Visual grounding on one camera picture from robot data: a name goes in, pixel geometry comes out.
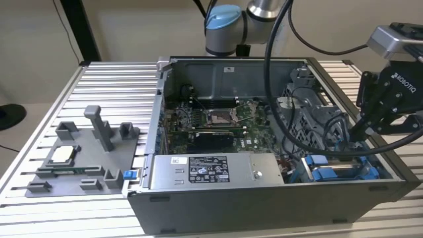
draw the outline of black cable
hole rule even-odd
[[[56,13],[57,13],[57,16],[58,16],[58,19],[60,19],[60,23],[61,23],[61,25],[62,25],[62,27],[64,27],[64,30],[65,30],[65,32],[66,32],[69,45],[70,45],[70,48],[72,48],[72,51],[73,51],[73,55],[74,55],[74,57],[76,57],[77,64],[78,64],[80,60],[78,60],[77,54],[76,54],[74,49],[73,49],[69,32],[68,32],[68,29],[66,29],[66,27],[65,27],[64,21],[62,21],[62,19],[61,19],[61,16],[60,16],[60,13],[58,13],[58,10],[57,10],[57,6],[56,6],[54,0],[52,0],[52,2],[53,2],[53,5],[54,5],[54,9],[56,9]]]
[[[20,152],[18,150],[14,150],[14,149],[12,149],[12,148],[9,148],[9,147],[6,147],[6,146],[2,146],[2,145],[0,145],[0,147],[2,148],[2,149],[6,149],[6,150],[10,150],[10,151],[14,151],[14,152]]]
[[[345,54],[349,54],[355,51],[359,51],[364,48],[367,48],[367,45],[360,45],[349,50],[345,50],[345,51],[340,51],[340,52],[331,52],[331,51],[324,51],[321,49],[319,49],[317,47],[315,47],[312,44],[309,44],[304,38],[299,35],[297,31],[296,31],[296,28],[293,26],[293,22],[292,22],[292,5],[289,7],[289,10],[288,10],[288,23],[289,23],[289,27],[291,27],[291,30],[292,30],[292,33],[293,35],[296,36],[296,38],[299,39],[299,41],[308,47],[311,48],[312,50],[315,50],[316,52],[319,53],[323,53],[325,55],[329,55],[329,56],[341,56],[341,55],[345,55]]]
[[[203,17],[205,18],[205,11],[204,11],[204,7],[203,7],[203,4],[201,4],[200,0],[192,0],[192,1],[196,4],[196,6],[197,6],[197,8],[199,8],[199,10],[201,12]]]
[[[271,35],[268,38],[267,46],[265,46],[265,54],[264,54],[264,65],[263,65],[263,78],[264,78],[264,90],[265,90],[265,97],[267,101],[269,103],[269,108],[276,120],[276,124],[279,128],[281,129],[281,132],[284,133],[285,137],[288,140],[304,151],[317,154],[317,155],[325,155],[329,157],[359,157],[359,156],[367,156],[367,155],[373,155],[379,153],[384,153],[389,150],[395,150],[396,148],[409,144],[413,142],[416,139],[419,139],[423,136],[423,129],[417,130],[412,134],[409,134],[407,137],[403,139],[395,141],[393,143],[384,145],[381,147],[365,150],[365,151],[347,151],[347,152],[336,152],[336,151],[325,151],[316,149],[311,146],[304,145],[297,139],[289,134],[289,131],[280,119],[279,112],[277,112],[277,104],[275,102],[275,99],[272,97],[272,91],[271,91],[271,56],[272,56],[272,48],[273,48],[273,42],[275,42],[275,37],[277,34],[277,28],[280,26],[283,17],[285,15],[285,12],[292,4],[292,0],[287,0],[281,6],[281,10],[279,12],[279,15],[275,20],[275,24],[271,30]]]
[[[343,118],[339,118],[336,120],[332,120],[331,123],[327,125],[327,127],[324,127],[324,131],[323,131],[323,143],[325,145],[325,147],[328,147],[327,143],[325,143],[325,137],[331,131],[331,128],[332,126],[336,124],[336,123],[340,123],[341,124],[341,130],[343,130],[343,136],[345,135],[347,131],[345,131],[345,125],[344,125],[344,119]]]
[[[300,88],[308,89],[308,90],[311,90],[311,91],[315,93],[315,90],[313,90],[311,87],[300,86],[300,87],[296,87],[296,88],[292,90],[292,92],[291,92],[291,97],[295,97],[295,96],[293,96],[293,92],[295,92],[297,89],[300,89]],[[315,120],[315,122],[316,122],[320,126],[323,126],[323,123],[317,120],[317,118],[315,117],[312,111],[313,111],[313,109],[312,109],[311,112],[309,112],[311,118]]]
[[[291,97],[291,118],[289,118],[289,122],[288,122],[288,131],[291,130],[292,124],[293,124],[293,118],[295,118],[295,103],[293,103],[293,99]],[[293,158],[297,162],[299,162],[299,158],[293,155],[292,152],[289,152],[289,150],[285,147],[285,135],[283,135],[283,139],[281,139],[281,150],[284,151],[284,153]]]
[[[211,0],[209,5],[207,7],[207,14],[205,14],[205,18],[204,18],[204,35],[205,35],[207,23],[208,23],[208,20],[211,17],[212,8],[216,5],[216,3],[217,3],[217,0]]]

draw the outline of black power cord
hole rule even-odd
[[[6,150],[10,150],[10,151],[14,151],[14,152],[20,152],[18,150],[14,150],[14,149],[12,149],[12,148],[9,148],[9,147],[6,147],[6,146],[2,146],[2,145],[0,145],[0,147],[2,148],[2,149],[6,149]]]
[[[205,18],[204,18],[204,35],[205,35],[207,23],[208,23],[209,17],[211,17],[212,8],[216,5],[216,3],[217,3],[217,0],[211,0],[209,5],[207,7],[207,14],[205,14]]]
[[[199,10],[201,12],[203,17],[205,18],[205,11],[204,11],[204,7],[203,7],[203,4],[201,4],[200,0],[192,0],[192,1],[196,4],[196,6],[197,6],[197,8],[199,8]]]
[[[57,6],[56,6],[54,0],[52,0],[52,2],[53,2],[53,5],[54,5],[54,9],[56,9],[56,13],[57,13],[57,16],[58,16],[58,19],[60,19],[60,23],[61,23],[61,25],[62,25],[62,27],[64,27],[64,30],[65,30],[65,32],[66,32],[70,49],[72,49],[72,51],[73,51],[73,55],[74,55],[74,57],[76,57],[77,64],[78,64],[80,60],[78,60],[77,54],[76,54],[76,52],[74,52],[74,48],[73,48],[73,45],[72,45],[69,32],[68,32],[68,29],[66,29],[66,27],[65,27],[64,21],[62,21],[62,19],[61,19],[61,16],[60,16],[60,13],[58,13],[58,10],[57,10]]]
[[[419,139],[423,136],[423,129],[417,130],[412,134],[409,134],[407,137],[403,139],[395,141],[393,143],[384,145],[381,147],[365,150],[365,151],[347,151],[347,152],[336,152],[336,151],[325,151],[316,149],[311,146],[304,145],[289,133],[289,130],[287,129],[281,118],[277,113],[277,104],[275,102],[275,99],[272,97],[272,91],[271,91],[271,56],[272,56],[272,48],[273,48],[273,42],[275,42],[275,37],[277,34],[277,29],[283,20],[283,17],[288,11],[288,8],[292,5],[292,0],[287,0],[281,6],[279,15],[276,17],[276,21],[271,30],[271,35],[268,38],[267,46],[265,46],[265,54],[264,54],[264,65],[263,65],[263,78],[264,78],[264,90],[265,90],[265,97],[267,101],[269,104],[269,108],[275,117],[275,121],[277,123],[279,128],[281,129],[281,132],[284,133],[284,136],[287,139],[304,151],[317,154],[317,155],[324,155],[329,157],[359,157],[359,156],[367,156],[367,155],[373,155],[379,153],[384,153],[389,150],[395,150],[396,148],[409,144],[413,142],[416,139]]]
[[[319,53],[323,53],[325,55],[329,55],[329,56],[341,56],[341,55],[345,55],[345,54],[349,54],[355,51],[359,51],[364,48],[367,48],[367,45],[360,45],[349,50],[345,50],[345,51],[340,51],[340,52],[329,52],[329,51],[324,51],[321,49],[319,49],[317,47],[315,47],[312,44],[309,44],[304,38],[299,35],[297,31],[296,31],[296,28],[293,26],[293,22],[292,22],[292,5],[289,7],[289,10],[288,10],[288,23],[289,23],[289,27],[291,27],[291,30],[292,30],[292,33],[293,35],[296,36],[296,38],[299,39],[299,41],[308,47],[311,48],[312,50],[315,50],[316,52]]]

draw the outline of gray fixture post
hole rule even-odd
[[[113,150],[113,143],[111,141],[111,133],[107,130],[101,117],[101,108],[97,105],[89,105],[85,108],[84,116],[91,120],[97,139],[100,140],[104,151]]]

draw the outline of barcode sticker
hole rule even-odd
[[[185,165],[188,161],[188,157],[172,157],[171,164]]]

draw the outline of green circuit board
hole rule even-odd
[[[169,154],[188,154],[197,132],[233,134],[231,147],[219,153],[251,152],[280,154],[280,147],[267,120],[264,105],[240,100],[235,108],[192,109],[183,103],[167,110],[167,140]]]

